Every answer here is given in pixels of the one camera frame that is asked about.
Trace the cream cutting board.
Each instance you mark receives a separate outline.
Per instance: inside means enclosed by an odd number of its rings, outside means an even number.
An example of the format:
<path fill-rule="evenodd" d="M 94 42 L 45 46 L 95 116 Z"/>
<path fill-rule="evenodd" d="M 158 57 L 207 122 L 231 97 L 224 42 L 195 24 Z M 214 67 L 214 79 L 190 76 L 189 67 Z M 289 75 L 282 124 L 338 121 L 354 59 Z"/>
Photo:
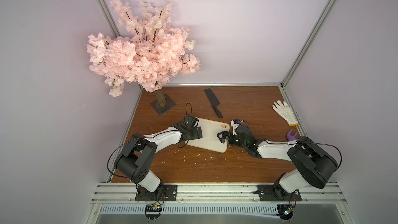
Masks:
<path fill-rule="evenodd" d="M 230 125 L 208 119 L 199 118 L 198 127 L 202 128 L 202 138 L 188 142 L 188 146 L 202 148 L 210 151 L 224 153 L 227 151 L 228 142 L 222 143 L 217 134 L 230 131 Z"/>

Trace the black kitchen knife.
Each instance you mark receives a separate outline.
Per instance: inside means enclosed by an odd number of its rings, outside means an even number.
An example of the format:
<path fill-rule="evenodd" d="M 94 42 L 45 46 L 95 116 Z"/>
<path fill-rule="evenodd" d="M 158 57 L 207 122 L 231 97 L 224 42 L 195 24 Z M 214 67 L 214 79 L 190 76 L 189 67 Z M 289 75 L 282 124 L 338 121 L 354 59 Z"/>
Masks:
<path fill-rule="evenodd" d="M 220 105 L 220 102 L 219 102 L 218 98 L 216 97 L 216 95 L 214 94 L 214 92 L 210 88 L 205 89 L 204 92 L 205 92 L 206 96 L 208 97 L 209 102 L 212 105 L 216 115 L 219 118 L 223 118 L 221 111 L 217 108 L 217 106 Z"/>

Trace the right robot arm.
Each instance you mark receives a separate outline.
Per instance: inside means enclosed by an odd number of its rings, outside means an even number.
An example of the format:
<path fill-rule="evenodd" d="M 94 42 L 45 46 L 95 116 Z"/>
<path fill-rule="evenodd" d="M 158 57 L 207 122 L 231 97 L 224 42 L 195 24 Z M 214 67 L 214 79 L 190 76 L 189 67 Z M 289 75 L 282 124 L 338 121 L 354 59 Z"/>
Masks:
<path fill-rule="evenodd" d="M 293 163 L 295 169 L 285 173 L 273 185 L 279 198 L 292 194 L 306 186 L 323 189 L 331 176 L 341 166 L 322 146 L 306 136 L 294 141 L 272 142 L 258 140 L 246 125 L 238 125 L 233 132 L 222 131 L 217 134 L 221 143 L 243 148 L 251 157 L 257 159 L 279 159 Z"/>

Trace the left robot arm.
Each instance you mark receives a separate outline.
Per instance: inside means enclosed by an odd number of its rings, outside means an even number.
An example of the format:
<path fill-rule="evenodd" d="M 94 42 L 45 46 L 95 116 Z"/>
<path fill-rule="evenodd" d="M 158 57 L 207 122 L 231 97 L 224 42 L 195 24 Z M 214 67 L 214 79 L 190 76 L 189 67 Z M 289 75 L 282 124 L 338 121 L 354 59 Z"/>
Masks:
<path fill-rule="evenodd" d="M 115 158 L 112 169 L 113 173 L 118 170 L 122 178 L 135 183 L 152 198 L 158 199 L 163 195 L 163 181 L 151 170 L 155 154 L 171 145 L 186 145 L 191 140 L 202 138 L 202 129 L 199 127 L 199 119 L 186 114 L 184 119 L 172 125 L 166 130 L 150 135 L 139 133 L 117 149 L 121 149 Z"/>

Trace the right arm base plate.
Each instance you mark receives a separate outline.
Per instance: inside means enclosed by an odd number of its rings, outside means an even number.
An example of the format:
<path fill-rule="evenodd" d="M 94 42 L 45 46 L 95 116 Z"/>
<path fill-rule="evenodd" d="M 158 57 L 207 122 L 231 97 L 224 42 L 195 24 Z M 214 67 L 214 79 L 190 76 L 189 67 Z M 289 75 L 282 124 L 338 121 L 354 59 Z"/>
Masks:
<path fill-rule="evenodd" d="M 259 196 L 260 201 L 265 202 L 300 202 L 302 197 L 298 190 L 288 193 L 280 186 L 274 185 L 257 185 L 257 189 L 253 192 L 254 195 Z"/>

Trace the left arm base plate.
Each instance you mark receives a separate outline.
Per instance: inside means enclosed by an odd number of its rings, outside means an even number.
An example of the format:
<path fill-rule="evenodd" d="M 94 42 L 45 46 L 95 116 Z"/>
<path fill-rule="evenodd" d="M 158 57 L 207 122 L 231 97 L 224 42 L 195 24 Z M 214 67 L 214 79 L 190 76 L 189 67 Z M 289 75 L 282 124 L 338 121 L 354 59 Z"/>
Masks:
<path fill-rule="evenodd" d="M 177 185 L 164 185 L 161 183 L 159 187 L 154 191 L 150 192 L 141 185 L 136 185 L 136 196 L 135 201 L 176 201 L 177 199 Z"/>

